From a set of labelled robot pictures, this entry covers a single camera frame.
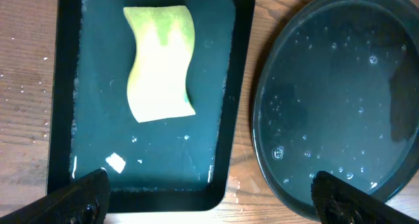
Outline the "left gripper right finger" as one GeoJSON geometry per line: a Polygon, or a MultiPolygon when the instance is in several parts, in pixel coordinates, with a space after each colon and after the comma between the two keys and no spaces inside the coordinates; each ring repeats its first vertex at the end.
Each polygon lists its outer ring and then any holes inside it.
{"type": "Polygon", "coordinates": [[[311,193],[314,208],[322,224],[418,224],[418,220],[325,171],[316,174],[311,193]]]}

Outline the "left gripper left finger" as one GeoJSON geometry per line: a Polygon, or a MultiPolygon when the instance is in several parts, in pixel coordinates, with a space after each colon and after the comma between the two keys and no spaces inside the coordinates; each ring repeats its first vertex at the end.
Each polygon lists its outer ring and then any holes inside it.
{"type": "Polygon", "coordinates": [[[97,169],[1,218],[2,223],[103,223],[109,209],[107,172],[97,169]]]}

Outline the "round black tray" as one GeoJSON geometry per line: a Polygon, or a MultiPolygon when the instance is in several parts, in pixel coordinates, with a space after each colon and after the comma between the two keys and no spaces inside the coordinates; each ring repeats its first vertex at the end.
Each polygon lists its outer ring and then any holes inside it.
{"type": "Polygon", "coordinates": [[[316,220],[316,174],[387,202],[418,171],[418,7],[313,0],[272,46],[255,93],[253,146],[290,210],[316,220]]]}

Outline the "dark rectangular tray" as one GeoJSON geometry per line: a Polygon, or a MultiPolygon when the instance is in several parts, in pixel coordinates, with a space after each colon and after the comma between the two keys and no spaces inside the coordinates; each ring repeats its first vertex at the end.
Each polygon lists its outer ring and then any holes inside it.
{"type": "Polygon", "coordinates": [[[205,211],[227,186],[255,0],[58,0],[47,191],[103,168],[109,211],[205,211]],[[138,123],[124,7],[185,5],[196,44],[190,117],[138,123]]]}

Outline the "green yellow sponge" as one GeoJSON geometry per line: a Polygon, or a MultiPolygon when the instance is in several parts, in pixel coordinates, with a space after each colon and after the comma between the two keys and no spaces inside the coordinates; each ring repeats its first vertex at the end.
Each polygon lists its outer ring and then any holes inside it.
{"type": "Polygon", "coordinates": [[[136,42],[127,82],[128,105],[138,123],[195,115],[186,90],[195,31],[183,5],[125,7],[136,42]]]}

